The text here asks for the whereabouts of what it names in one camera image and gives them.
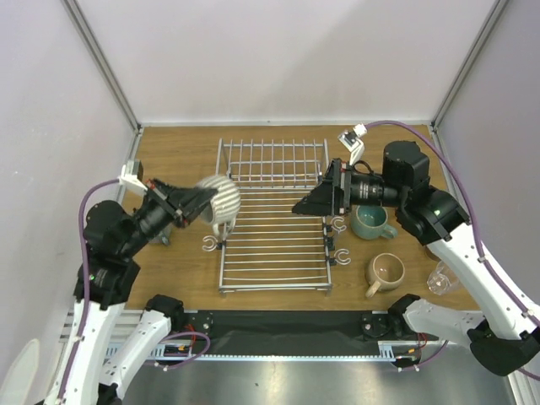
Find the teal ceramic mug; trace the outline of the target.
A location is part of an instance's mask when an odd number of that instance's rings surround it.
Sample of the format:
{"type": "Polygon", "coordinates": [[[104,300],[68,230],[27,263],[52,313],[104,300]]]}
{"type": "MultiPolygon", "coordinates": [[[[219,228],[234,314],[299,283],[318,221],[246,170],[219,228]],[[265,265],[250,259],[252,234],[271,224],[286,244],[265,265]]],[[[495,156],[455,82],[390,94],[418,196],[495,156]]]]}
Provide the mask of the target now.
{"type": "Polygon", "coordinates": [[[383,207],[358,206],[351,217],[351,228],[363,240],[397,238],[397,229],[388,224],[388,212],[383,207]]]}

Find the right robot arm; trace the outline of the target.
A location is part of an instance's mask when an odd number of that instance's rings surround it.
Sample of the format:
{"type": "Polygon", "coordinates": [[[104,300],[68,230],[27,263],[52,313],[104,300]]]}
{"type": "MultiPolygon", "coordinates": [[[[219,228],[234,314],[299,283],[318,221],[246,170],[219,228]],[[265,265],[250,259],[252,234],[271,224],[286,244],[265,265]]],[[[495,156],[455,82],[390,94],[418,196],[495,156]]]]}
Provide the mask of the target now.
{"type": "Polygon", "coordinates": [[[470,315],[406,294],[388,310],[394,337],[424,332],[457,343],[499,376],[519,370],[538,354],[538,305],[489,256],[459,202],[430,185],[429,157],[415,142],[387,144],[380,174],[360,173],[333,159],[317,187],[292,211],[326,217],[349,213],[352,206],[394,208],[402,229],[452,270],[481,310],[470,315]]]}

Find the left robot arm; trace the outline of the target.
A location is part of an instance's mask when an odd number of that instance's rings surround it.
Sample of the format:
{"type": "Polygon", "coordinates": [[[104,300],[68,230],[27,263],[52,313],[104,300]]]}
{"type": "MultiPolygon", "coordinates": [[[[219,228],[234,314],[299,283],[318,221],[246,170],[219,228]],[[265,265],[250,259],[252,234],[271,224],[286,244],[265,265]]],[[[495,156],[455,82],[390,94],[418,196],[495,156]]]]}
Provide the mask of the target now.
{"type": "Polygon", "coordinates": [[[168,225],[185,228],[217,194],[213,188],[179,188],[153,179],[141,186],[133,214],[115,201],[79,209],[83,263],[74,290],[73,327],[45,404],[119,404],[151,351],[184,335],[180,300],[157,294],[147,303],[120,350],[105,356],[140,271],[135,255],[168,225]]]}

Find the white ribbed mug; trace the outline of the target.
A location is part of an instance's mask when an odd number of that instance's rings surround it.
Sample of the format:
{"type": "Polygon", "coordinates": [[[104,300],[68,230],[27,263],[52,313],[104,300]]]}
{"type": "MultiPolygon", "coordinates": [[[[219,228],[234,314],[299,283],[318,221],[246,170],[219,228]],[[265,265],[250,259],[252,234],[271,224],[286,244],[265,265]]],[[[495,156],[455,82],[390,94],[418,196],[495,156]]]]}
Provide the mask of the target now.
{"type": "Polygon", "coordinates": [[[226,240],[235,227],[240,211],[240,190],[226,175],[211,175],[200,180],[196,187],[213,188],[218,191],[199,218],[213,230],[216,238],[226,240]]]}

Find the steel tumbler cup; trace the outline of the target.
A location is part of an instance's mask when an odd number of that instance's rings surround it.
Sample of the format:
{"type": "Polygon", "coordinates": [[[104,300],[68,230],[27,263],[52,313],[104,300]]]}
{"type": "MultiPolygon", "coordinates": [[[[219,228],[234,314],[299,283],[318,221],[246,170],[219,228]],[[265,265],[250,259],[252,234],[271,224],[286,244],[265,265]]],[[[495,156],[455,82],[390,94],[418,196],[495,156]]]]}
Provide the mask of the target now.
{"type": "Polygon", "coordinates": [[[439,262],[440,261],[440,258],[434,254],[427,246],[424,247],[424,254],[431,260],[431,261],[434,261],[434,262],[439,262]]]}

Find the black base mat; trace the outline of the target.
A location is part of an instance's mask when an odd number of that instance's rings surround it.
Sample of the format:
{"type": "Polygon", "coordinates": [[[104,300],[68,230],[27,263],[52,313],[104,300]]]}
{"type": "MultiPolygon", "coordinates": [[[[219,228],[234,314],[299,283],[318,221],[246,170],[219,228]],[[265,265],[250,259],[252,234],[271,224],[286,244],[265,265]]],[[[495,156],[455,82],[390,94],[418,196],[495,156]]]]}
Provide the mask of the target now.
{"type": "Polygon", "coordinates": [[[220,348],[357,348],[392,336],[387,314],[371,311],[200,310],[187,323],[220,348]]]}

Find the beige ceramic mug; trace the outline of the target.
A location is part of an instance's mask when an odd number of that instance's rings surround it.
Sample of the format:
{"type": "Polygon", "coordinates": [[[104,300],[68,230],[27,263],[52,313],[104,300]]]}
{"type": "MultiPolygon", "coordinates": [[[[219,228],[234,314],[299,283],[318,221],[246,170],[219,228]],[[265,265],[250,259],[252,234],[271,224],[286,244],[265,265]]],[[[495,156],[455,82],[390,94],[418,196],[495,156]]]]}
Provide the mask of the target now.
{"type": "Polygon", "coordinates": [[[397,289],[405,278],[405,266],[402,260],[391,253],[381,253],[371,258],[364,276],[368,284],[365,297],[370,299],[379,292],[397,289]]]}

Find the clear glass cup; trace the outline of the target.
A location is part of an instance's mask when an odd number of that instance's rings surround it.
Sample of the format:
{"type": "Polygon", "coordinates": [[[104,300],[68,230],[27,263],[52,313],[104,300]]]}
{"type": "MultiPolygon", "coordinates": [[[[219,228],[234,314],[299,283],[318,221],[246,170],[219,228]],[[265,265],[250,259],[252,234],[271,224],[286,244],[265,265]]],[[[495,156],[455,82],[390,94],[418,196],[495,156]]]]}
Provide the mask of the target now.
{"type": "Polygon", "coordinates": [[[428,276],[427,286],[432,293],[444,295],[458,290],[462,284],[450,267],[440,261],[428,276]]]}

